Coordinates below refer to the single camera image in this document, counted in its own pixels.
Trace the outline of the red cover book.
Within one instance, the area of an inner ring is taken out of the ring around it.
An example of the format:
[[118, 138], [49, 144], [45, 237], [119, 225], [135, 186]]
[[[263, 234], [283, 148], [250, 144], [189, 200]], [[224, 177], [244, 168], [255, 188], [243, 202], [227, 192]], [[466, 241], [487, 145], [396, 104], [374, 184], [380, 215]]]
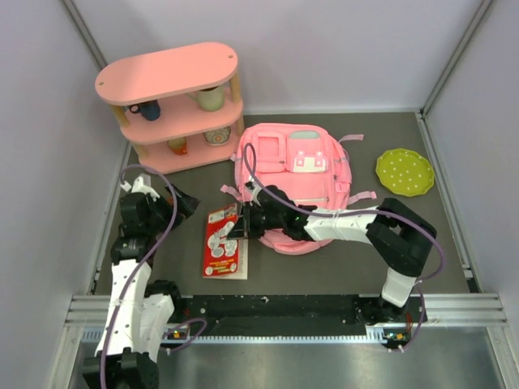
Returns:
[[237, 221], [236, 203], [208, 214], [202, 261], [203, 278], [248, 279], [248, 241], [232, 240], [227, 237]]

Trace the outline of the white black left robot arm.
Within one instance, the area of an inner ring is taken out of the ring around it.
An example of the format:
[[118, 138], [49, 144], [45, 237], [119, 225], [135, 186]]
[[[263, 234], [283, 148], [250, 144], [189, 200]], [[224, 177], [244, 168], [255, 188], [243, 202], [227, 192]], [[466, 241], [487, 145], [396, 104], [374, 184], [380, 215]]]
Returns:
[[148, 281], [156, 244], [193, 215], [199, 201], [176, 186], [158, 194], [138, 177], [124, 183], [119, 200], [122, 221], [110, 249], [112, 287], [105, 329], [82, 375], [90, 388], [156, 388], [157, 357], [168, 321], [184, 310], [173, 281]]

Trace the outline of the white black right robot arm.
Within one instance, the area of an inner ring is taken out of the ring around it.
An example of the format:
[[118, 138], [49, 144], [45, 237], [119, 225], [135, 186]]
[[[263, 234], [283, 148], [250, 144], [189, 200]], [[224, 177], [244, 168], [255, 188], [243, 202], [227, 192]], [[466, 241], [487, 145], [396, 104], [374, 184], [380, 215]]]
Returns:
[[348, 241], [372, 246], [388, 271], [380, 296], [356, 305], [358, 319], [370, 325], [393, 322], [407, 312], [436, 238], [434, 227], [394, 198], [360, 210], [326, 209], [297, 205], [276, 186], [254, 188], [226, 238], [260, 239], [273, 230], [296, 242]]

